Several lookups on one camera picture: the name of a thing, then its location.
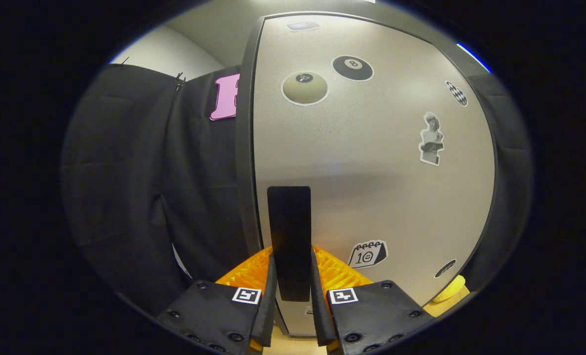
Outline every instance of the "checkered sticker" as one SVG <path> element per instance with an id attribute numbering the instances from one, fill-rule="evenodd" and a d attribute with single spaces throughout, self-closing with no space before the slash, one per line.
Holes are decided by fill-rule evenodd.
<path id="1" fill-rule="evenodd" d="M 238 287 L 232 301 L 257 305 L 260 301 L 261 292 L 262 290 L 256 290 L 254 288 Z"/>
<path id="2" fill-rule="evenodd" d="M 451 83 L 450 81 L 446 81 L 446 86 L 450 90 L 450 93 L 455 97 L 455 100 L 457 100 L 457 102 L 460 105 L 464 107 L 468 106 L 468 98 L 460 88 L 453 85 L 453 83 Z"/>
<path id="3" fill-rule="evenodd" d="M 338 305 L 340 303 L 358 302 L 354 288 L 342 288 L 338 290 L 330 290 L 330 303 Z"/>

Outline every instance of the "pink sign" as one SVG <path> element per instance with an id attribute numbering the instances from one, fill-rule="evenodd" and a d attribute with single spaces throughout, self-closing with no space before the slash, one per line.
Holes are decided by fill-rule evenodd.
<path id="1" fill-rule="evenodd" d="M 209 119 L 230 118 L 236 116 L 236 96 L 238 95 L 238 80 L 240 74 L 224 76 L 216 81 L 218 85 L 218 97 L 216 97 L 216 109 Z"/>

